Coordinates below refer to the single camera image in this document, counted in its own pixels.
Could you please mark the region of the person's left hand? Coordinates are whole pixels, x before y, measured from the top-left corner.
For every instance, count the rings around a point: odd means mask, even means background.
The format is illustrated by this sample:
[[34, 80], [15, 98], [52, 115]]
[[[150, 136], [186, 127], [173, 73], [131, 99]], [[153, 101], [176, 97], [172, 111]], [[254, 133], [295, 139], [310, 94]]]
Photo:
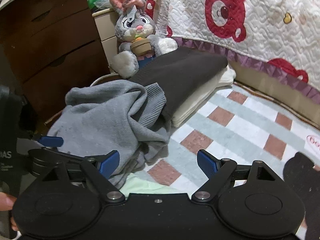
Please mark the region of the person's left hand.
[[[0, 193], [0, 211], [11, 211], [13, 208], [13, 205], [16, 202], [16, 197], [6, 194], [4, 192]], [[19, 231], [16, 222], [14, 221], [13, 217], [10, 219], [11, 222], [11, 228], [14, 231]]]

